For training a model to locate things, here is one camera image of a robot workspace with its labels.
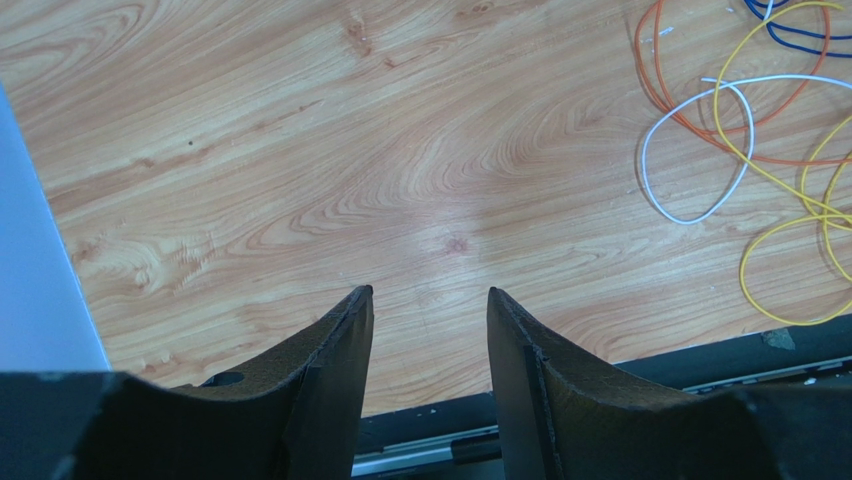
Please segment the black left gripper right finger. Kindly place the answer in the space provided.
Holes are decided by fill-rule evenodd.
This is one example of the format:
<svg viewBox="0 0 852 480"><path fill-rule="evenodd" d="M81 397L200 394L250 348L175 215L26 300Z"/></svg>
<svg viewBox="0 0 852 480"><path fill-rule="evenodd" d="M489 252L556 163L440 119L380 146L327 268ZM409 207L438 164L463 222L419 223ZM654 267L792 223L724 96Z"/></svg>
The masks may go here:
<svg viewBox="0 0 852 480"><path fill-rule="evenodd" d="M487 338L510 479L847 479L847 386L694 395L642 379L489 292Z"/></svg>

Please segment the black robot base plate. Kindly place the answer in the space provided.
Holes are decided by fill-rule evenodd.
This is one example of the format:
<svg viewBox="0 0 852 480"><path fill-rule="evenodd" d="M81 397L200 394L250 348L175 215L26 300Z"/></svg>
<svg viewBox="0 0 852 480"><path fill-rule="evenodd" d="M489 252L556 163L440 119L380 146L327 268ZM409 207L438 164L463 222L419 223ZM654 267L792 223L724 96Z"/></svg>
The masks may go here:
<svg viewBox="0 0 852 480"><path fill-rule="evenodd" d="M619 363L690 394L746 385L851 383L851 318L785 327ZM501 479L492 393L371 417L360 423L354 479Z"/></svg>

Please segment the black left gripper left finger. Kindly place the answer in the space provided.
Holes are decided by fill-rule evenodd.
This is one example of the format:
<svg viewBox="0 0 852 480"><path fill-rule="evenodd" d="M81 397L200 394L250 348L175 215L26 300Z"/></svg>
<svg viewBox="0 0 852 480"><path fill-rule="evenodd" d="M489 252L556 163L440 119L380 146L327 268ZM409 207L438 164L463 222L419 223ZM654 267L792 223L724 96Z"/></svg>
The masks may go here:
<svg viewBox="0 0 852 480"><path fill-rule="evenodd" d="M5 479L347 479L373 290L199 386L126 372L3 373Z"/></svg>

